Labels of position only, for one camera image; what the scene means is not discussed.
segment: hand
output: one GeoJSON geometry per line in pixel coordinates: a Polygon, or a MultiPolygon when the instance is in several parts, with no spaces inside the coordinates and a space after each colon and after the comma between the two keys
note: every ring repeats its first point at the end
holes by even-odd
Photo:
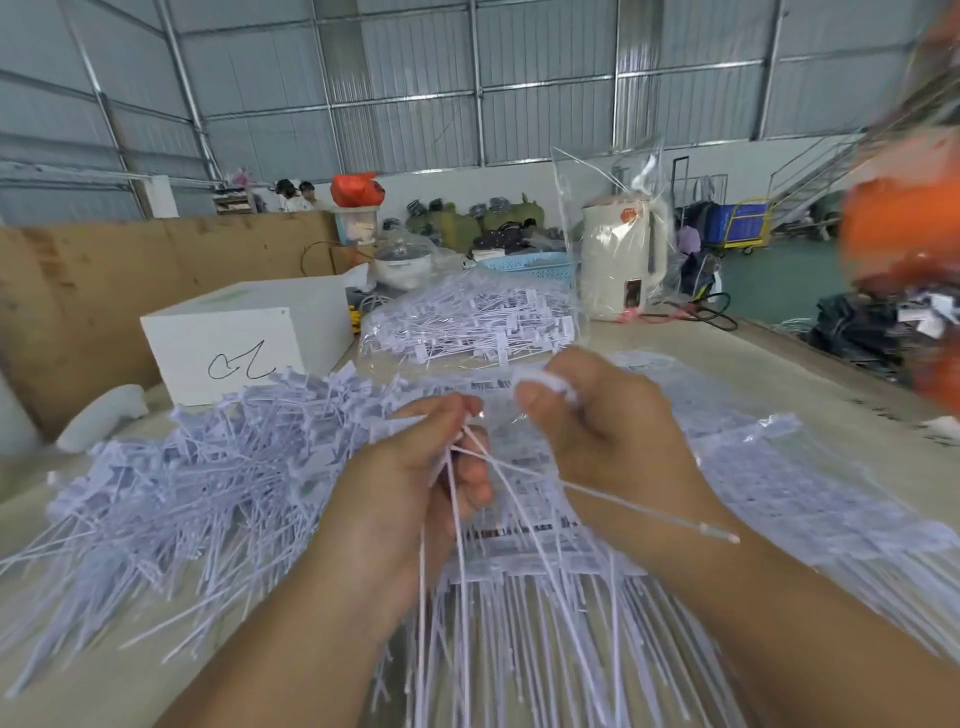
{"type": "MultiPolygon", "coordinates": [[[[520,384],[516,401],[549,440],[561,478],[693,522],[736,523],[654,382],[576,347],[554,356],[546,371],[569,382],[582,411],[538,382],[520,384]]],[[[678,537],[695,533],[571,489],[566,496],[586,525],[654,572],[678,537]]]]}
{"type": "MultiPolygon", "coordinates": [[[[455,544],[446,470],[431,475],[451,445],[478,452],[462,436],[467,414],[480,413],[476,397],[459,394],[411,402],[394,417],[425,419],[386,440],[361,448],[347,463],[321,517],[315,544],[330,581],[343,584],[372,610],[374,629],[388,638],[420,594],[420,531],[426,543],[427,589],[455,544]]],[[[486,435],[473,428],[487,446],[486,435]]],[[[453,453],[461,523],[493,501],[487,466],[453,453]]]]}

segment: person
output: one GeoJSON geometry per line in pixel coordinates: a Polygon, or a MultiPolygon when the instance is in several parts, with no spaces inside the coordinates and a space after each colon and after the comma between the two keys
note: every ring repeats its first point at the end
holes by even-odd
{"type": "MultiPolygon", "coordinates": [[[[727,509],[653,382],[576,348],[546,368],[570,383],[581,408],[535,382],[520,384],[516,400],[546,436],[564,480],[740,537],[734,545],[566,492],[583,523],[696,614],[764,724],[957,724],[957,665],[727,509]]],[[[460,433],[480,408],[477,398],[452,394],[401,409],[400,416],[426,417],[347,463],[287,578],[157,726],[355,725],[382,644],[417,603],[421,529],[429,579],[454,546],[449,491],[428,479],[451,443],[477,451],[460,433]]],[[[465,521],[492,502],[492,487],[478,458],[458,454],[454,467],[465,521]]]]}
{"type": "Polygon", "coordinates": [[[312,182],[304,180],[300,183],[300,195],[310,204],[312,209],[324,209],[324,204],[317,199],[317,189],[312,182]]]}
{"type": "Polygon", "coordinates": [[[280,198],[280,209],[283,212],[313,211],[313,206],[300,196],[297,188],[289,180],[283,179],[277,181],[276,194],[280,198]]]}

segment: black cable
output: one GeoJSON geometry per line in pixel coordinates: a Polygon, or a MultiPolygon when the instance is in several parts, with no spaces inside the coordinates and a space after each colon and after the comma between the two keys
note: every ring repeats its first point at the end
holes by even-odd
{"type": "Polygon", "coordinates": [[[735,319],[728,316],[725,312],[730,308],[731,304],[731,295],[726,291],[720,291],[719,293],[709,293],[705,296],[701,296],[696,301],[691,301],[689,303],[675,303],[673,301],[667,301],[667,305],[672,305],[674,308],[680,309],[685,315],[677,316],[673,313],[642,313],[640,314],[640,319],[673,319],[675,321],[693,321],[699,322],[701,324],[709,324],[714,328],[719,328],[721,331],[726,331],[730,333],[736,331],[740,328],[740,324],[736,322],[735,319]],[[709,301],[710,299],[721,299],[724,301],[722,308],[717,310],[716,308],[710,308],[709,306],[704,305],[704,301],[709,301]]]}
{"type": "Polygon", "coordinates": [[[306,254],[310,252],[310,249],[315,245],[320,245],[323,240],[317,240],[313,243],[310,243],[306,248],[303,249],[303,252],[300,254],[300,272],[303,273],[305,278],[309,278],[307,275],[306,269],[303,268],[303,261],[306,259],[306,254]]]}

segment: corrugated metal wall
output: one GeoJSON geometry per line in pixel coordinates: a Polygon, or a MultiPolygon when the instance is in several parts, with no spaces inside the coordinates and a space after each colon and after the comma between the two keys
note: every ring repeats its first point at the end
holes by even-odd
{"type": "Polygon", "coordinates": [[[269,181],[854,131],[942,5],[173,0],[218,159],[269,181]]]}
{"type": "MultiPolygon", "coordinates": [[[[0,18],[0,160],[206,178],[154,0],[0,0],[0,18]]],[[[140,216],[123,180],[0,172],[7,225],[140,216]]]]}
{"type": "MultiPolygon", "coordinates": [[[[169,0],[196,114],[164,2],[0,0],[0,158],[198,179],[205,126],[227,174],[322,181],[654,135],[850,132],[894,103],[944,0],[169,0]]],[[[28,194],[14,177],[0,175],[8,224],[42,218],[26,199],[76,219],[139,214],[122,186],[34,179],[28,194]]],[[[204,194],[178,199],[210,210],[204,194]]]]}

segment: electric kettle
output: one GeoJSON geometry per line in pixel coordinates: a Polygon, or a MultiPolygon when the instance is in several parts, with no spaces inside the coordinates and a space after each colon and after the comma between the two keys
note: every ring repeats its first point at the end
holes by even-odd
{"type": "Polygon", "coordinates": [[[584,206],[580,297],[587,315],[615,321],[642,311],[666,275],[673,215],[661,198],[608,196],[584,206]]]}

